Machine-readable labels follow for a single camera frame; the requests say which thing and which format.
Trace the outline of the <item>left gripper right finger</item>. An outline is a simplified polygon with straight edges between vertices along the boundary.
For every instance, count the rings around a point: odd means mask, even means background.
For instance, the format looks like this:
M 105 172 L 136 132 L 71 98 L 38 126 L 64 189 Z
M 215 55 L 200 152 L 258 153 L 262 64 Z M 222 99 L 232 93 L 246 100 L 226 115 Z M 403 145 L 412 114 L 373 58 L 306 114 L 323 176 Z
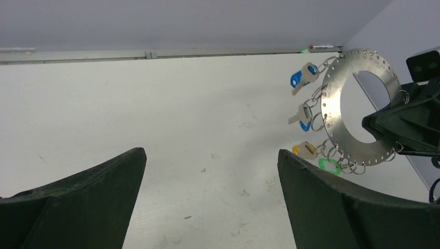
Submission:
M 439 248 L 439 205 L 380 193 L 292 152 L 278 174 L 297 248 Z

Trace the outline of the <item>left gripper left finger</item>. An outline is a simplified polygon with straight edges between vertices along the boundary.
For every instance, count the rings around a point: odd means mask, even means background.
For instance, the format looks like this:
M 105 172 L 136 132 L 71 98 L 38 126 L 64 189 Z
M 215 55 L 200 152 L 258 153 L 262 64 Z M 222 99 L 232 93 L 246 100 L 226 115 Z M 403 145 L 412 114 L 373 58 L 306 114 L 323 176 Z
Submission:
M 147 163 L 136 147 L 1 198 L 1 248 L 122 248 Z

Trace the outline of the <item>green key tag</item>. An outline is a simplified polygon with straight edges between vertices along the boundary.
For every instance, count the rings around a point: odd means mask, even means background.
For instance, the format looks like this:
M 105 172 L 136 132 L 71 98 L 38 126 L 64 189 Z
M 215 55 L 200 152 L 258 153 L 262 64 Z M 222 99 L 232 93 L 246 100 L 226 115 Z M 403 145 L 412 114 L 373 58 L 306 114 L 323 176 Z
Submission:
M 339 175 L 341 173 L 340 164 L 337 163 L 335 159 L 320 158 L 318 160 L 318 165 L 322 170 L 332 173 L 334 175 Z

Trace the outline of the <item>round metal keyring disc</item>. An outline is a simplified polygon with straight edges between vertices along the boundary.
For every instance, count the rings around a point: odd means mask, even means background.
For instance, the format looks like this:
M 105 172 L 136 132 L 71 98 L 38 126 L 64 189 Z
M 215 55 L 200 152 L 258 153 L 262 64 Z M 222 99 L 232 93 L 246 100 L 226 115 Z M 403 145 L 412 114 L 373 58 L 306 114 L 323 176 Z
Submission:
M 351 49 L 324 62 L 319 88 L 319 109 L 313 122 L 328 137 L 316 146 L 325 164 L 344 174 L 362 175 L 368 167 L 391 161 L 400 145 L 384 136 L 374 137 L 362 126 L 363 116 L 377 111 L 360 83 L 359 75 L 371 78 L 382 90 L 386 104 L 406 104 L 408 94 L 390 64 L 377 51 Z

